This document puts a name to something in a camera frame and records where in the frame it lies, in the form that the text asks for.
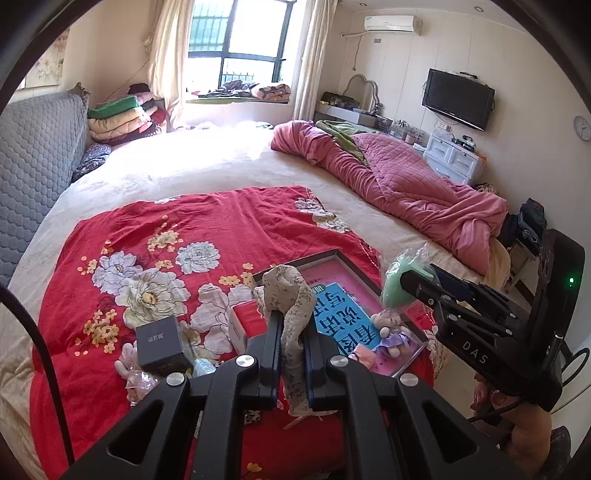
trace white curtain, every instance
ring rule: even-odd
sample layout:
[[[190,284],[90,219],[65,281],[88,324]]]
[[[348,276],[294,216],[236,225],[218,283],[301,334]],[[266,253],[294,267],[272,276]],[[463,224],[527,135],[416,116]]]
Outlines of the white curtain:
[[[314,116],[326,41],[337,4],[337,0],[309,1],[312,2],[310,28],[295,90],[293,118],[296,120],[311,120]]]
[[[148,81],[154,95],[164,98],[171,126],[175,128],[182,123],[184,65],[189,52],[194,0],[160,2],[160,16],[151,41]]]

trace clothing pile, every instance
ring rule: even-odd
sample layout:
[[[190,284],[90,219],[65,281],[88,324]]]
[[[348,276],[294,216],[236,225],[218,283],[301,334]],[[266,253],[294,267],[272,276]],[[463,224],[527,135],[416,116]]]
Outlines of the clothing pile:
[[[72,181],[70,183],[80,180],[87,173],[99,168],[103,163],[106,162],[110,154],[110,146],[93,143],[84,153],[84,156],[80,161],[80,165],[78,165],[74,170],[74,173],[72,174]]]
[[[536,257],[540,254],[540,246],[544,230],[548,227],[544,206],[533,199],[527,199],[516,215],[507,215],[498,236],[503,247],[511,247],[519,240]]]
[[[242,80],[232,80],[224,83],[222,88],[199,95],[199,98],[257,98],[286,102],[290,95],[291,89],[285,83],[245,83]]]
[[[155,105],[148,85],[136,83],[127,95],[88,110],[88,127],[94,142],[115,147],[159,134],[165,118],[166,113]]]

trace green folded blanket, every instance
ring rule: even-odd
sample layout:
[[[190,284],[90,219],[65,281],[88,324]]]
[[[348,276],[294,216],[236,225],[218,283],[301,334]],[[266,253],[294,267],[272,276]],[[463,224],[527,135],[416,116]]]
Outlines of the green folded blanket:
[[[88,110],[88,118],[103,120],[118,113],[125,112],[131,108],[139,107],[138,98],[135,95],[127,96],[107,103],[101,107]]]

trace human hand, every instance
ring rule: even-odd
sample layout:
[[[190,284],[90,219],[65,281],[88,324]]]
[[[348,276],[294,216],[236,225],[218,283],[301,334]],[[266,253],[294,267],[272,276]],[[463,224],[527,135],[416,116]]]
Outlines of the human hand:
[[[476,374],[474,378],[478,383],[474,389],[474,401],[470,406],[472,410],[479,410],[489,396],[495,409],[509,406],[517,401],[517,398],[508,397],[498,390],[489,391],[489,384],[484,377]],[[535,475],[544,465],[550,452],[552,432],[550,413],[538,405],[524,402],[512,410],[501,413],[501,416],[515,425],[503,451],[527,475]]]

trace floral cloth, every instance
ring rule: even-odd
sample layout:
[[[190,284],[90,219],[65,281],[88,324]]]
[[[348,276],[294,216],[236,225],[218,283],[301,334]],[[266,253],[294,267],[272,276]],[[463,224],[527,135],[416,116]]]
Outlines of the floral cloth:
[[[252,273],[339,248],[379,284],[377,252],[350,230],[323,228],[296,206],[315,202],[303,187],[135,202],[78,223],[46,289],[39,328],[56,369],[76,458],[129,412],[127,375],[114,363],[134,328],[176,315],[193,353],[212,361],[235,354],[230,308],[252,298]],[[428,353],[422,357],[428,362]],[[49,480],[67,468],[53,403],[37,353],[30,392],[35,448]],[[287,405],[282,393],[282,404]],[[344,464],[336,415],[294,420],[287,408],[263,411],[244,427],[241,474],[301,479]],[[258,476],[248,470],[257,463]]]

